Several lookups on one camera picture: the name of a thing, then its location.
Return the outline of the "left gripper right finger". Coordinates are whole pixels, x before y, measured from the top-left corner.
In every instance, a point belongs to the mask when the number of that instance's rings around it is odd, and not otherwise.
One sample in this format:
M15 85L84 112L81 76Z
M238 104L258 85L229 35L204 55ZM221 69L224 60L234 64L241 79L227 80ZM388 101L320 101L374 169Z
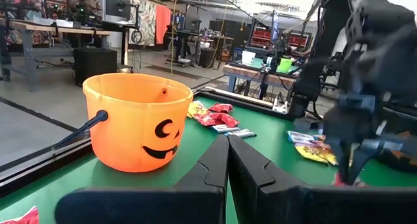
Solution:
M239 223L412 223L416 188L311 186L237 136L229 180Z

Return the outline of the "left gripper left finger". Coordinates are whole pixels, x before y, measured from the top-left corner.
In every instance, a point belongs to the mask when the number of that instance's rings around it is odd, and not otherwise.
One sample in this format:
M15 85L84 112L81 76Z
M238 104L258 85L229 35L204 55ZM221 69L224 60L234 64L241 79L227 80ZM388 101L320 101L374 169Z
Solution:
M85 188L62 197L56 223L225 223L229 141L218 136L168 188Z

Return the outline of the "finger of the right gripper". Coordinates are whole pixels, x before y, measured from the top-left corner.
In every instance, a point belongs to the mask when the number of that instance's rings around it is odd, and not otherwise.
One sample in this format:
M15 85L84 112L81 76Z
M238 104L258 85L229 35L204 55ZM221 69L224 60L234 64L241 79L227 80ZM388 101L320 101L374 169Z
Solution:
M344 184L353 184L350 178L351 144L349 142L337 142L334 145L334 154L338 162L339 178Z
M354 184L365 164L371 159L371 149L360 146L354 150L350 166L350 184Z

